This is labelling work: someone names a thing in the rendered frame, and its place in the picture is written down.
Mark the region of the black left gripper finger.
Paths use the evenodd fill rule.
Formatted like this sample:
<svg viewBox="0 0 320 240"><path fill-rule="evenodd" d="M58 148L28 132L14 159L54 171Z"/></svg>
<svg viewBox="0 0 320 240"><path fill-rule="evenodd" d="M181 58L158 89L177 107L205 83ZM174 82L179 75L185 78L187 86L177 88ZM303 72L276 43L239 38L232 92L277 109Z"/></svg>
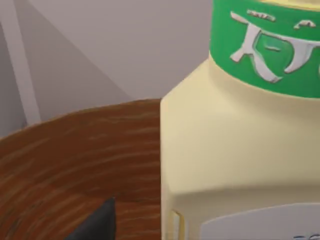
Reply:
<svg viewBox="0 0 320 240"><path fill-rule="evenodd" d="M116 201L107 199L64 240L116 240Z"/></svg>

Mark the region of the cream bottle with green cap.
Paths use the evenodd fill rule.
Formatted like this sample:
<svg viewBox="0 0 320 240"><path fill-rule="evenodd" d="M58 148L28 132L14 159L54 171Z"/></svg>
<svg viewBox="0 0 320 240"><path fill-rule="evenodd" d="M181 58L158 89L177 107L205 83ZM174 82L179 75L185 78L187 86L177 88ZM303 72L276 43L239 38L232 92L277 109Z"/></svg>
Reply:
<svg viewBox="0 0 320 240"><path fill-rule="evenodd" d="M320 0L213 0L160 102L161 240L320 240Z"/></svg>

